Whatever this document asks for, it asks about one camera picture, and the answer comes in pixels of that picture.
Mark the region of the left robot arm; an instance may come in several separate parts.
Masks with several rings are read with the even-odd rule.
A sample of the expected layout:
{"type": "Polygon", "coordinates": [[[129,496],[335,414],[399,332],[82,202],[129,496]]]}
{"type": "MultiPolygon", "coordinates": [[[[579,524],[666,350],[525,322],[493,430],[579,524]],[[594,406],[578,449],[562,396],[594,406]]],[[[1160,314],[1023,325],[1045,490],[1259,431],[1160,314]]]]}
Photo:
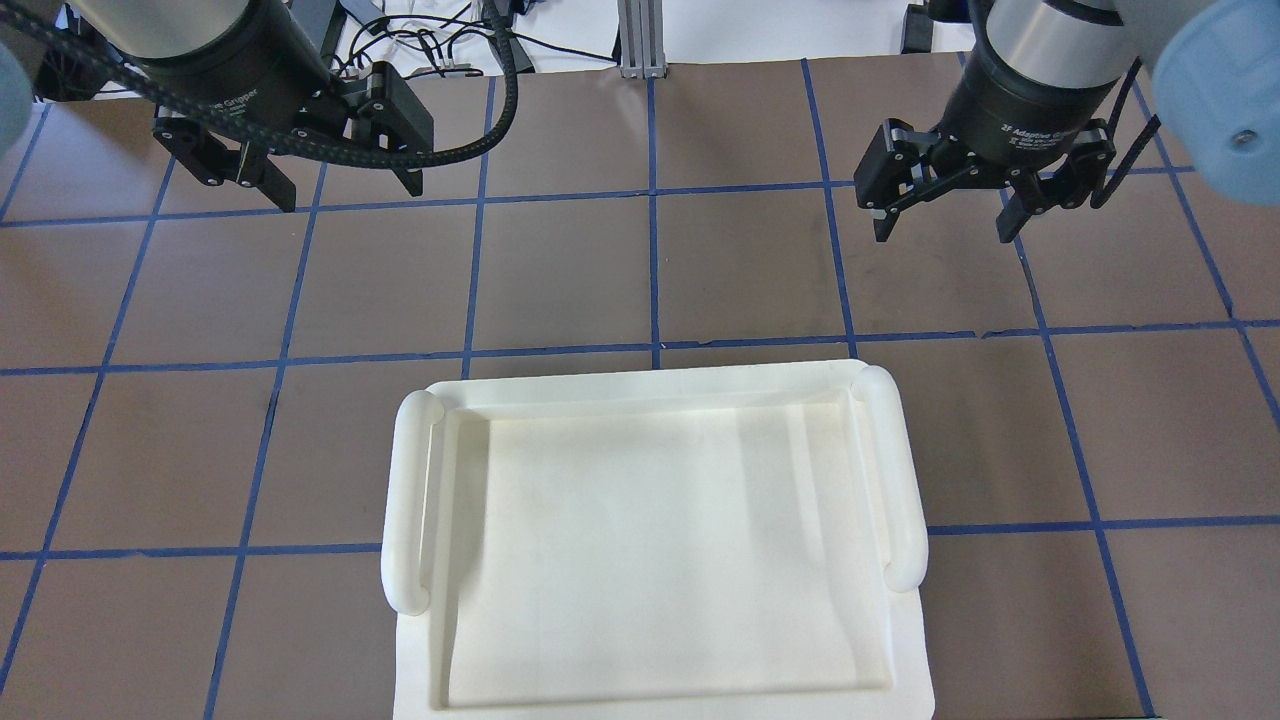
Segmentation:
{"type": "MultiPolygon", "coordinates": [[[[73,8],[128,61],[164,88],[219,113],[292,137],[355,150],[433,151],[434,120],[394,67],[378,63],[343,81],[285,1],[74,1],[73,8]]],[[[31,72],[3,41],[3,147],[24,129],[17,104],[31,72]]],[[[294,183],[264,141],[228,147],[188,113],[157,106],[152,136],[197,181],[257,190],[296,210],[294,183]]]]}

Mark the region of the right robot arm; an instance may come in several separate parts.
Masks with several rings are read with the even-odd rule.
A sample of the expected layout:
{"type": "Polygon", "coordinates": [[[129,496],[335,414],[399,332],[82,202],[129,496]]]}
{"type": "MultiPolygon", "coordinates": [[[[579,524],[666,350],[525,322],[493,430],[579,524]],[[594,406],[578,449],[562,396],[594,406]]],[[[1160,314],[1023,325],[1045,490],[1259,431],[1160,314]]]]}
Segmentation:
{"type": "Polygon", "coordinates": [[[1055,208],[1101,208],[1167,128],[1222,196],[1277,204],[1275,1],[922,1],[908,23],[975,44],[941,119],[890,118],[854,177],[878,242],[910,208],[1010,190],[1007,243],[1055,208]]]}

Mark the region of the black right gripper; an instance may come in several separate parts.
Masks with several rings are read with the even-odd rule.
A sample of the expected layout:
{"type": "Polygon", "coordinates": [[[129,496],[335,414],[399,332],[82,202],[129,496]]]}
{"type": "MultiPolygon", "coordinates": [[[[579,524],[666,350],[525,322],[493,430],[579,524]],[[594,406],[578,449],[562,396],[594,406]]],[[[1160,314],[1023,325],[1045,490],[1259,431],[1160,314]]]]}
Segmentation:
{"type": "Polygon", "coordinates": [[[910,208],[959,190],[1010,190],[1001,243],[1055,208],[1103,201],[1117,151],[1114,123],[1096,113],[1117,78],[1047,85],[995,50],[975,50],[933,126],[886,118],[858,163],[855,197],[876,242],[886,243],[910,208]]]}

